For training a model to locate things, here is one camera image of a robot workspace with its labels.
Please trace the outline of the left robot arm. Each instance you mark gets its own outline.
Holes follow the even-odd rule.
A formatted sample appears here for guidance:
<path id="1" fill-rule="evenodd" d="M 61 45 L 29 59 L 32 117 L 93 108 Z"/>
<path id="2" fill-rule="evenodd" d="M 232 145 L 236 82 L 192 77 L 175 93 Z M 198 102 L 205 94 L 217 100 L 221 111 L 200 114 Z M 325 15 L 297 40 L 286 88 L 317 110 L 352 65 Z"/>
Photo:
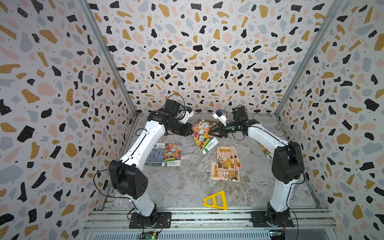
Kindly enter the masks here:
<path id="1" fill-rule="evenodd" d="M 162 136 L 192 135 L 193 125 L 188 120 L 193 115 L 194 111 L 185 103 L 167 99 L 160 109 L 148 115 L 145 127 L 128 152 L 119 161 L 111 161 L 106 169 L 119 199 L 129 200 L 134 206 L 131 221 L 138 219 L 142 227 L 151 228 L 159 222 L 157 206 L 147 193 L 149 180 L 142 172 L 146 160 Z"/>

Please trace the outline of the colourful flower seed packet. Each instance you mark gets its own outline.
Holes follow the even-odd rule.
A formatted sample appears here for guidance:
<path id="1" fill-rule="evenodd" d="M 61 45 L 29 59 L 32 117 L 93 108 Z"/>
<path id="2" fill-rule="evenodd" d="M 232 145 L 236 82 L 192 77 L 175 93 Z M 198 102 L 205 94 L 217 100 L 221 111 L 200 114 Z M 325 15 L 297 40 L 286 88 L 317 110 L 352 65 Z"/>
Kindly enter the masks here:
<path id="1" fill-rule="evenodd" d="M 264 153 L 264 155 L 268 158 L 268 159 L 272 159 L 273 158 L 273 154 L 267 149 L 265 148 L 262 144 L 259 144 L 262 152 Z"/>
<path id="2" fill-rule="evenodd" d="M 216 137 L 209 135 L 209 131 L 211 129 L 212 128 L 210 128 L 209 124 L 206 122 L 206 119 L 198 119 L 195 127 L 193 128 L 194 141 L 203 155 L 211 152 L 219 143 Z"/>
<path id="3" fill-rule="evenodd" d="M 164 148 L 163 167 L 180 167 L 182 159 L 181 143 L 166 143 Z"/>

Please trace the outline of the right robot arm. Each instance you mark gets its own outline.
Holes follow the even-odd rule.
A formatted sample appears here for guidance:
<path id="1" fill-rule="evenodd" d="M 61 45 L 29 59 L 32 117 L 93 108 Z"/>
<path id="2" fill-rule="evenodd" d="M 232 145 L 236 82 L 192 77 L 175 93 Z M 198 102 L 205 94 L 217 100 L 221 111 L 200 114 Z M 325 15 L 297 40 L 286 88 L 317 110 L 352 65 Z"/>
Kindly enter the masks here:
<path id="1" fill-rule="evenodd" d="M 304 175 L 301 147 L 296 142 L 288 142 L 274 135 L 259 121 L 249 119 L 246 107 L 243 105 L 233 108 L 232 114 L 233 120 L 228 121 L 225 112 L 217 110 L 213 116 L 221 123 L 210 130 L 209 134 L 217 138 L 226 138 L 228 134 L 241 132 L 271 152 L 275 186 L 262 221 L 277 227 L 290 216 L 289 201 L 294 187 L 303 183 L 300 182 L 300 177 Z"/>

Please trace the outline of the lavender seed packet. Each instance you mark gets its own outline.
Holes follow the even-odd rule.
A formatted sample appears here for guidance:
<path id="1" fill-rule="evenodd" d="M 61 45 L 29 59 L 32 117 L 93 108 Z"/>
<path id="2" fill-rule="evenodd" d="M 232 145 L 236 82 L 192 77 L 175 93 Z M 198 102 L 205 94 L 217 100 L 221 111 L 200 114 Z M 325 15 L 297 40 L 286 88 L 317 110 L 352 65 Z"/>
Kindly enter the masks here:
<path id="1" fill-rule="evenodd" d="M 166 144 L 164 143 L 156 143 L 147 157 L 145 165 L 161 167 L 165 159 L 165 146 Z"/>

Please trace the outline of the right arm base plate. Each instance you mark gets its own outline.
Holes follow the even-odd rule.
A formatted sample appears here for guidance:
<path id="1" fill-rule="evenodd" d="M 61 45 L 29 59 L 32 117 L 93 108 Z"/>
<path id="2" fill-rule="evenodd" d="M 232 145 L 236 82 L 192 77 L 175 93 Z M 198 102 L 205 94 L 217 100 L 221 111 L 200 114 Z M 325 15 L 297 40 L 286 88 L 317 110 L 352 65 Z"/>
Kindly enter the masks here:
<path id="1" fill-rule="evenodd" d="M 275 213 L 273 210 L 252 211 L 250 222 L 254 228 L 295 227 L 288 210 Z"/>

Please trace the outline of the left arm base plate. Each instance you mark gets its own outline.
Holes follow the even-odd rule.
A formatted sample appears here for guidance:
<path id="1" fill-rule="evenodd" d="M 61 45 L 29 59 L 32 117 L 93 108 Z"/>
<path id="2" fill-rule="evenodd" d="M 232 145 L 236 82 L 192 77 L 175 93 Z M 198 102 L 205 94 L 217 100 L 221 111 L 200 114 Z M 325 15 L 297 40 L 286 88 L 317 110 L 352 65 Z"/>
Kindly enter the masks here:
<path id="1" fill-rule="evenodd" d="M 143 217 L 138 213 L 133 213 L 129 224 L 130 229 L 169 229 L 171 227 L 171 212 L 156 212 L 149 217 Z"/>

